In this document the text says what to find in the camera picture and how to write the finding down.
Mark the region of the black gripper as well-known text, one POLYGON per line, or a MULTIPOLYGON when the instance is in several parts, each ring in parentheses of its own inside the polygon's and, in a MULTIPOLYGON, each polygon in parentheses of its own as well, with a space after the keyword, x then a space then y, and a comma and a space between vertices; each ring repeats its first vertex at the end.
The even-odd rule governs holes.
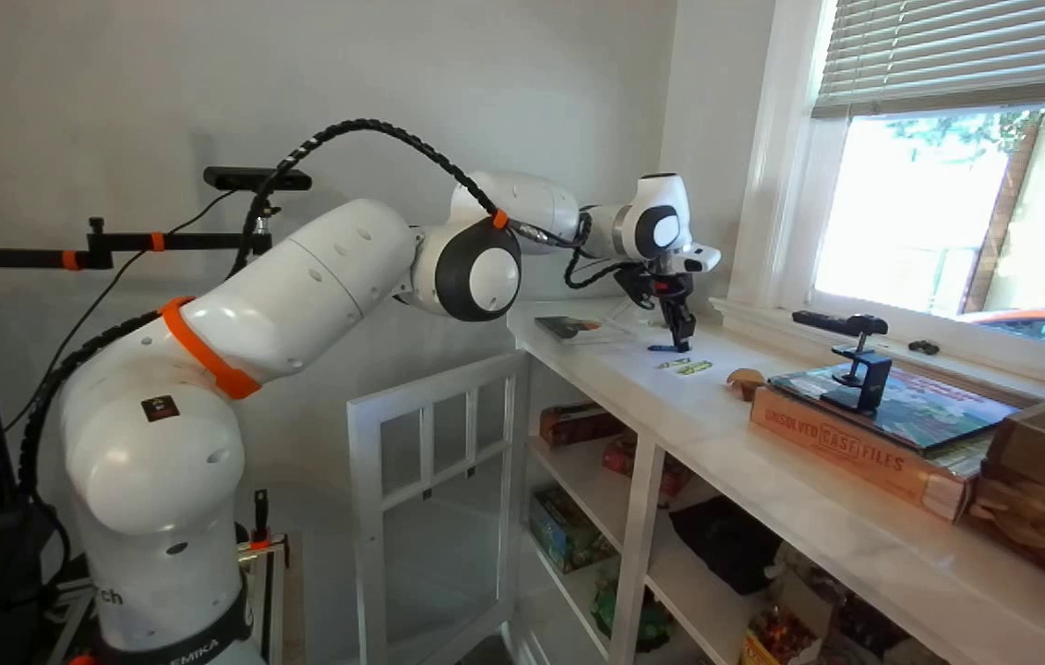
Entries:
POLYGON ((695 317, 692 307, 678 307, 695 288, 692 273, 660 273, 653 262, 623 262, 615 268, 615 284, 641 310, 660 301, 660 312, 664 312, 664 325, 668 325, 668 337, 671 337, 671 352, 692 348, 696 317, 695 317))

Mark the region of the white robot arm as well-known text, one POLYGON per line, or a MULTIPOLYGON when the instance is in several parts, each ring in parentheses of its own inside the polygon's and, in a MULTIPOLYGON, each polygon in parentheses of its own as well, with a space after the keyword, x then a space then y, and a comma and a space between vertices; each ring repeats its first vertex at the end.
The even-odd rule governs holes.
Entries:
POLYGON ((555 179, 475 168, 440 226, 417 227, 378 200, 338 203, 75 368, 59 431, 92 573, 92 665, 258 665, 234 520, 235 403, 311 364, 390 295, 455 322, 509 312, 533 243, 614 262, 677 337, 692 333, 692 280, 720 266, 692 233, 677 173, 583 203, 555 179))

